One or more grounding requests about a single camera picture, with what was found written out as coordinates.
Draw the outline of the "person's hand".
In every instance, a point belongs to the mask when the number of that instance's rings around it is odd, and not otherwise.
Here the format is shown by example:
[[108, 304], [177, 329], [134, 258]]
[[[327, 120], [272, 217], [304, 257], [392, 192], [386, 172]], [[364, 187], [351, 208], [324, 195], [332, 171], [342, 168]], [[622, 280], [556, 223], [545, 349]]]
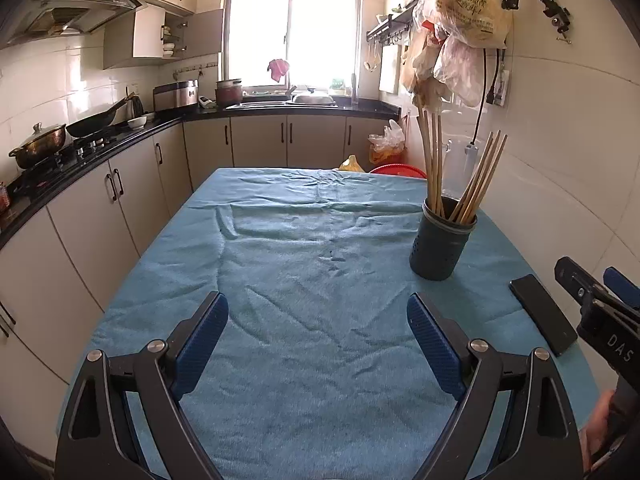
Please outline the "person's hand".
[[580, 450], [582, 451], [582, 470], [588, 472], [592, 468], [592, 456], [596, 454], [608, 434], [608, 413], [614, 390], [606, 390], [601, 394], [588, 422], [579, 431]]

